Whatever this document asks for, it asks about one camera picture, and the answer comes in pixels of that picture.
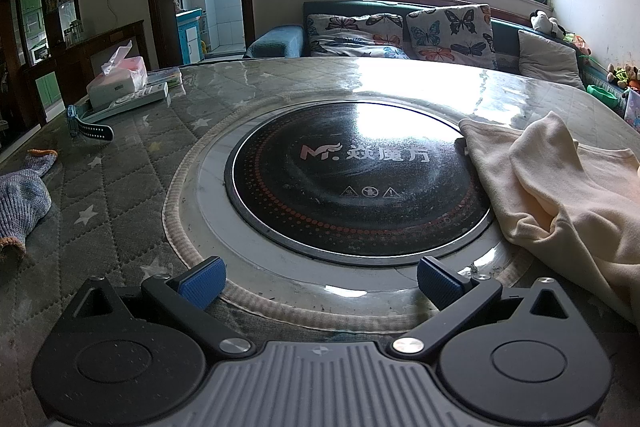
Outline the butterfly pillow upright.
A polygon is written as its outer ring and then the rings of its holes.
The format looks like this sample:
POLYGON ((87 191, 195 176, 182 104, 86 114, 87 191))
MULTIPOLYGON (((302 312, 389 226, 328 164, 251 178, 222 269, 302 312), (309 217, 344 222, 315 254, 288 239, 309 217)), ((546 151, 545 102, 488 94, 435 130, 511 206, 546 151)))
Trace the butterfly pillow upright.
POLYGON ((406 23, 419 60, 497 68, 487 4, 414 11, 406 16, 406 23))

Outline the panda plush toy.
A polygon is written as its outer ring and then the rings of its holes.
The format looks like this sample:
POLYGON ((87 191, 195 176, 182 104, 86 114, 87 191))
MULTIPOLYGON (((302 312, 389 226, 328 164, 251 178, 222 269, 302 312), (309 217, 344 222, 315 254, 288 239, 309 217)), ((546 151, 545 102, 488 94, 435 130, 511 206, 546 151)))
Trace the panda plush toy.
POLYGON ((566 35, 565 29, 558 23, 558 20, 553 16, 549 16, 543 10, 531 12, 529 20, 532 24, 533 30, 538 31, 541 34, 557 39, 563 39, 566 35))

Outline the grey plain cushion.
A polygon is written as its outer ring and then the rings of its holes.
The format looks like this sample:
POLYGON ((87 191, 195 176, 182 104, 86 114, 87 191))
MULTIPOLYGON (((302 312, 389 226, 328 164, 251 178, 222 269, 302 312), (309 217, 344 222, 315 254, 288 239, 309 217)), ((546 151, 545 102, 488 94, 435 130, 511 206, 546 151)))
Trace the grey plain cushion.
POLYGON ((585 90, 573 48, 525 30, 518 32, 518 44, 521 75, 585 90))

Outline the blue corner sofa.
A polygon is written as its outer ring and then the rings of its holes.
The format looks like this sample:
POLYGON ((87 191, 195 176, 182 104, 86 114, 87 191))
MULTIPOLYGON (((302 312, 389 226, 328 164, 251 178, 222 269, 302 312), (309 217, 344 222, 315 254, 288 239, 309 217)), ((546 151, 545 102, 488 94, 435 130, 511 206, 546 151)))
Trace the blue corner sofa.
MULTIPOLYGON (((414 11, 446 6, 442 0, 434 5, 397 3, 386 0, 363 1, 308 1, 303 4, 303 16, 307 19, 310 14, 331 14, 343 16, 363 16, 378 13, 390 13, 400 15, 403 18, 414 11)), ((626 98, 625 91, 613 86, 605 79, 606 72, 596 63, 596 60, 587 53, 582 38, 575 34, 566 34, 563 39, 553 38, 533 30, 530 23, 524 18, 501 10, 491 9, 491 28, 494 36, 497 67, 503 72, 517 74, 520 45, 518 44, 518 32, 525 30, 535 35, 547 38, 554 42, 573 48, 576 52, 580 78, 585 86, 596 84, 616 95, 618 105, 614 112, 624 118, 626 98)), ((278 26, 267 31, 265 35, 257 38, 246 51, 249 58, 276 58, 276 57, 302 57, 310 54, 307 24, 278 26)))

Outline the clear plastic storage box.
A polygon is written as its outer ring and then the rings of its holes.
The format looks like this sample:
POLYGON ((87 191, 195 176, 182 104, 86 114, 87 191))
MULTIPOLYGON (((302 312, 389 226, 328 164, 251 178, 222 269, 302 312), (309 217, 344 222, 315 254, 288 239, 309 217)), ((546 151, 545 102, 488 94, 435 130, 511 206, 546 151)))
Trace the clear plastic storage box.
POLYGON ((624 119, 629 126, 640 132, 640 93, 632 89, 625 91, 626 106, 624 119))

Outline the dark wooden display cabinet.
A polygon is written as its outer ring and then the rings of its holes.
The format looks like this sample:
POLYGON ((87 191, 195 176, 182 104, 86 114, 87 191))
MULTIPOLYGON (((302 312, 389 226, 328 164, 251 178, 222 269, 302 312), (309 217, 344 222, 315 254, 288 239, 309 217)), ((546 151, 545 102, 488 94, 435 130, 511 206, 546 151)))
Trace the dark wooden display cabinet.
POLYGON ((141 20, 88 37, 79 0, 1 0, 2 150, 85 96, 99 57, 128 39, 149 57, 141 20))

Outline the stuffed toys pile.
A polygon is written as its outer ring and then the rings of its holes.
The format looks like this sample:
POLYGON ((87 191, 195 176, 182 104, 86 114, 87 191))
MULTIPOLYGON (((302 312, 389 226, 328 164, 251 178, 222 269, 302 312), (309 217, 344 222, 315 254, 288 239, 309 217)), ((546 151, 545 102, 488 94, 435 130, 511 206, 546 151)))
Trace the stuffed toys pile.
POLYGON ((608 64, 606 80, 620 89, 640 92, 639 69, 636 66, 626 64, 623 67, 615 67, 613 64, 608 64))

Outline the black round induction cooktop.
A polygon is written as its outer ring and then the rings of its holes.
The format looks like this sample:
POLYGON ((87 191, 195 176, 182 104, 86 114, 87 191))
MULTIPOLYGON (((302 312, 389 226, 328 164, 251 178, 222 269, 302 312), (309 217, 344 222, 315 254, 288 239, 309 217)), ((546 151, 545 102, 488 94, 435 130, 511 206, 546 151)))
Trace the black round induction cooktop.
POLYGON ((267 239, 342 265, 440 257, 492 221, 460 130, 387 103, 318 103, 273 116, 236 144, 224 183, 267 239))

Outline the butterfly pillow lying flat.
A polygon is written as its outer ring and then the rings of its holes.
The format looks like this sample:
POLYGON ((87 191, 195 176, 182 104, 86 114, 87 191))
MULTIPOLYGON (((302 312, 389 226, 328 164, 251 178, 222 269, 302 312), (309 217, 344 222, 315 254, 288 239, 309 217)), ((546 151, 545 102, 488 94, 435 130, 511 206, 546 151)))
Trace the butterfly pillow lying flat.
POLYGON ((400 15, 310 14, 306 24, 312 56, 409 58, 402 49, 404 22, 400 15))

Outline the grey knit work glove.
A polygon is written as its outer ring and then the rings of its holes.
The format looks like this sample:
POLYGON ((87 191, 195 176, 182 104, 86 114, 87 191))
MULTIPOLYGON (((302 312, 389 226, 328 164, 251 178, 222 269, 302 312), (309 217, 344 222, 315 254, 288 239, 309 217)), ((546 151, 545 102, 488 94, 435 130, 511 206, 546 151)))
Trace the grey knit work glove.
POLYGON ((26 253, 27 235, 51 208, 42 177, 58 158, 56 150, 29 150, 24 165, 1 176, 1 254, 26 253))

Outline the blue white small cabinet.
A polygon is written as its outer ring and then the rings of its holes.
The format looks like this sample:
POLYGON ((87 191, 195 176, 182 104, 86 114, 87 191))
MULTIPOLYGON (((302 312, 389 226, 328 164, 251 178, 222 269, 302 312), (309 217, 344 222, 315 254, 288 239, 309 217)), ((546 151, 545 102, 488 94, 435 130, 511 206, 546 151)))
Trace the blue white small cabinet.
POLYGON ((203 11, 196 8, 176 14, 178 36, 184 65, 194 64, 203 58, 200 18, 203 11))

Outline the green plastic bowl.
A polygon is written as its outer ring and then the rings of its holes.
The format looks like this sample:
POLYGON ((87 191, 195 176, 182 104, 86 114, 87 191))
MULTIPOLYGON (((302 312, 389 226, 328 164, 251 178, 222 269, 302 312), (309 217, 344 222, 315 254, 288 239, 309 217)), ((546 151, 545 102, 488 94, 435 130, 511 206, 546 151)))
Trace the green plastic bowl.
POLYGON ((603 89, 596 84, 590 84, 587 87, 587 92, 609 108, 616 109, 618 105, 618 98, 616 98, 614 93, 603 89))

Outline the cream sweater garment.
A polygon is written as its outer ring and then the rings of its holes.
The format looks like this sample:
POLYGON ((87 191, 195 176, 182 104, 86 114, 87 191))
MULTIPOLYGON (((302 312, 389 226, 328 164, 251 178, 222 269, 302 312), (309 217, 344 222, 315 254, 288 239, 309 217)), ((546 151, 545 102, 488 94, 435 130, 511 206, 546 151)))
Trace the cream sweater garment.
POLYGON ((525 130, 460 122, 500 229, 628 320, 639 318, 639 161, 580 144, 549 113, 525 130))

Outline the pink white tissue box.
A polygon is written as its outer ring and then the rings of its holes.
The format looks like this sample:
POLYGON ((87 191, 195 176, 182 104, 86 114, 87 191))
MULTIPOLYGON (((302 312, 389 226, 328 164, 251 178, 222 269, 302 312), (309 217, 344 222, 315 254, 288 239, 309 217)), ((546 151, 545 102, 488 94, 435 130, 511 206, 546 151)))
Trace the pink white tissue box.
POLYGON ((119 46, 110 59, 101 66, 102 72, 87 86, 89 101, 94 110, 104 109, 124 95, 145 86, 145 62, 139 55, 128 57, 132 41, 119 46))

